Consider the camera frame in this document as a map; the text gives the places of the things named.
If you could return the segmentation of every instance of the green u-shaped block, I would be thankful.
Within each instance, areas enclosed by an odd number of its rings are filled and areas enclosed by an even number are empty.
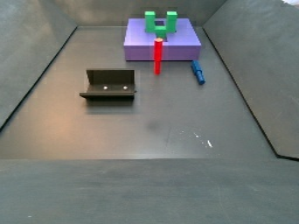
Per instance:
[[[146,32],[154,32],[158,38],[164,39],[168,32],[176,32],[176,11],[167,11],[166,25],[155,25],[155,12],[147,11],[144,13]]]

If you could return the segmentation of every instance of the red stick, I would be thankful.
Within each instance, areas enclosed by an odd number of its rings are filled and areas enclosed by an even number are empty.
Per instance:
[[[154,74],[159,74],[162,72],[162,61],[156,60],[154,62]]]
[[[154,40],[154,73],[155,74],[159,74],[162,72],[163,45],[164,45],[164,40],[162,38],[156,38]]]

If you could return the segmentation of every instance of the blue marker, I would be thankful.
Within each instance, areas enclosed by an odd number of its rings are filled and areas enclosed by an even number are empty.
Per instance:
[[[206,80],[203,77],[203,73],[202,73],[202,66],[198,60],[194,60],[191,62],[191,70],[194,72],[194,75],[196,76],[198,82],[202,84],[204,84]]]

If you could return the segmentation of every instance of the gray wall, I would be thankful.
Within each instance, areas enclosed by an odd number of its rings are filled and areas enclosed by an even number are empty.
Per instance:
[[[48,0],[0,0],[0,128],[76,28]]]
[[[128,18],[142,18],[144,11],[154,10],[166,17],[175,10],[179,17],[188,17],[203,25],[227,0],[53,0],[79,25],[127,25]]]
[[[228,0],[203,26],[279,155],[299,158],[299,10]]]

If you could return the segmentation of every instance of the purple box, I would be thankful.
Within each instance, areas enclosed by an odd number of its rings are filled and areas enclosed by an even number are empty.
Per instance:
[[[130,18],[126,29],[126,60],[154,60],[155,33],[146,32],[146,20]],[[202,42],[188,18],[178,18],[176,33],[163,42],[163,60],[198,60]]]

